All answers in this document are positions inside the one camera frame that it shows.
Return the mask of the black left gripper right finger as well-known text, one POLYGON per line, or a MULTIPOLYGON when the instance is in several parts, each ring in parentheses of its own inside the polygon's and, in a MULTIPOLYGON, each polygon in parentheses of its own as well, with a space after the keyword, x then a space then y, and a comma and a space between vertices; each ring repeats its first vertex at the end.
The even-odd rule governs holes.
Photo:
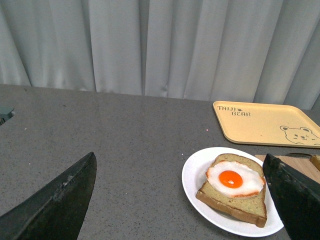
POLYGON ((292 240, 318 240, 320 184, 269 153, 262 169, 289 237, 292 240))

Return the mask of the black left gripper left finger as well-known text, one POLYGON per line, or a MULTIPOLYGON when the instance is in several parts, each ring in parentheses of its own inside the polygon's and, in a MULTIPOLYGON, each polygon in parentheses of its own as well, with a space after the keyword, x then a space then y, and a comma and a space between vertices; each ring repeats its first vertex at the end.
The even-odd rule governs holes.
POLYGON ((76 240, 97 175, 88 153, 21 204, 0 217, 2 240, 76 240))

